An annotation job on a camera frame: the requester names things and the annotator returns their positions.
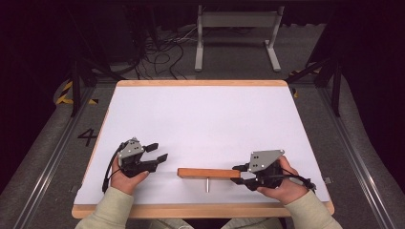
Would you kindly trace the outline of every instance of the wooden stick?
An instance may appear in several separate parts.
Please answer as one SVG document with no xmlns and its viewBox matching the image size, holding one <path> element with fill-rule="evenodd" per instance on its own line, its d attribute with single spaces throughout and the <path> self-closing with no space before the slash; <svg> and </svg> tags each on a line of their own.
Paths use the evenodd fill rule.
<svg viewBox="0 0 405 229">
<path fill-rule="evenodd" d="M 241 172 L 238 170 L 179 168 L 178 176 L 181 178 L 239 178 Z"/>
</svg>

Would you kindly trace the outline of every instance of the white metal frame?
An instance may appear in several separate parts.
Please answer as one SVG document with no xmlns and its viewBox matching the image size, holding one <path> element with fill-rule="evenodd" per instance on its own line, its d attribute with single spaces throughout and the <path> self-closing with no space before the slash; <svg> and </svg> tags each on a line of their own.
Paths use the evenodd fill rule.
<svg viewBox="0 0 405 229">
<path fill-rule="evenodd" d="M 198 44 L 196 53 L 196 72 L 203 70 L 203 27 L 269 27 L 272 34 L 269 40 L 265 41 L 268 56 L 275 72 L 281 71 L 274 42 L 283 17 L 284 7 L 277 11 L 203 11 L 199 6 L 198 12 Z"/>
</svg>

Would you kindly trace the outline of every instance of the number 4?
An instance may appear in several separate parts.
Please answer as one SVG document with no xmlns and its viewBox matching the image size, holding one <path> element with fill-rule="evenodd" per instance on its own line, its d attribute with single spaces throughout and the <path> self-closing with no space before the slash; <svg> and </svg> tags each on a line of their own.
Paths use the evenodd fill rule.
<svg viewBox="0 0 405 229">
<path fill-rule="evenodd" d="M 85 139 L 87 139 L 86 147 L 88 147 L 90 145 L 90 141 L 92 140 L 92 138 L 97 138 L 97 135 L 93 135 L 94 132 L 95 132 L 95 130 L 90 128 L 85 133 L 79 135 L 77 138 L 85 138 Z"/>
</svg>

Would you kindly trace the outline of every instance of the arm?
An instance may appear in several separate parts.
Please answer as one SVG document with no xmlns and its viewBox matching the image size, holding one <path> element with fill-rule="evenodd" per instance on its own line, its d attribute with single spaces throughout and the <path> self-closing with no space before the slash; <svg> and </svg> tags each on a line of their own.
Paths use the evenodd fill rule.
<svg viewBox="0 0 405 229">
<path fill-rule="evenodd" d="M 118 159 L 114 160 L 112 171 L 117 171 Z M 125 223 L 134 203 L 135 188 L 148 176 L 143 172 L 135 177 L 128 178 L 121 171 L 111 176 L 111 187 L 104 198 L 97 205 L 96 210 L 85 219 L 82 219 L 76 229 L 84 228 L 125 228 Z"/>
<path fill-rule="evenodd" d="M 283 169 L 298 175 L 298 172 L 291 168 L 285 156 L 280 156 L 279 160 Z M 284 179 L 280 187 L 276 189 L 259 187 L 257 191 L 269 198 L 276 198 L 283 203 L 291 212 L 294 226 L 297 229 L 342 228 L 313 192 L 309 192 L 306 187 L 289 179 Z"/>
</svg>

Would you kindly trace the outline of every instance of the sleeve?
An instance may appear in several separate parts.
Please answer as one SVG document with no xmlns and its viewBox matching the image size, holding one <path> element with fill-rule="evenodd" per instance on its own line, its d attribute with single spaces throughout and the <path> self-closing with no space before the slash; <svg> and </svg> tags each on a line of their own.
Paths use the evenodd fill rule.
<svg viewBox="0 0 405 229">
<path fill-rule="evenodd" d="M 313 192 L 307 192 L 303 197 L 286 205 L 286 208 L 291 212 L 296 229 L 342 228 Z"/>
<path fill-rule="evenodd" d="M 82 219 L 76 229 L 84 228 L 125 228 L 134 197 L 109 187 L 96 210 Z"/>
</svg>

